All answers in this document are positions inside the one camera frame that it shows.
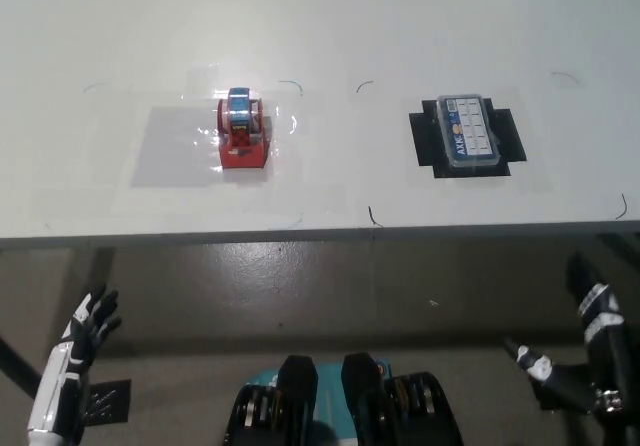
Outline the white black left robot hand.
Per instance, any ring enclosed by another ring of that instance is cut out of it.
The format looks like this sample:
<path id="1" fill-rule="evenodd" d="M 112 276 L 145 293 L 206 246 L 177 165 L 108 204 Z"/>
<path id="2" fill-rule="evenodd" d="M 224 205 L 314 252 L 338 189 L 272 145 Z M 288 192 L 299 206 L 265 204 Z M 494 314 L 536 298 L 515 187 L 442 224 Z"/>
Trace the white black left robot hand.
<path id="1" fill-rule="evenodd" d="M 89 404 L 89 370 L 121 324 L 118 292 L 106 285 L 87 293 L 49 354 L 27 425 L 30 445 L 78 445 Z"/>

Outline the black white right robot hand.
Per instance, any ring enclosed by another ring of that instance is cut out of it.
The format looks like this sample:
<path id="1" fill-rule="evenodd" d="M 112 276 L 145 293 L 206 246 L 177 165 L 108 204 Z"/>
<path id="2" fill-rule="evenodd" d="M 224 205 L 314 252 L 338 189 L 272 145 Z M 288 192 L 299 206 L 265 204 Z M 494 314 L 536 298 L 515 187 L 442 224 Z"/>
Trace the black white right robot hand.
<path id="1" fill-rule="evenodd" d="M 567 261 L 566 288 L 582 325 L 588 375 L 511 338 L 504 339 L 507 354 L 540 389 L 582 413 L 633 415 L 639 409 L 639 362 L 612 287 L 594 263 L 574 253 Z"/>

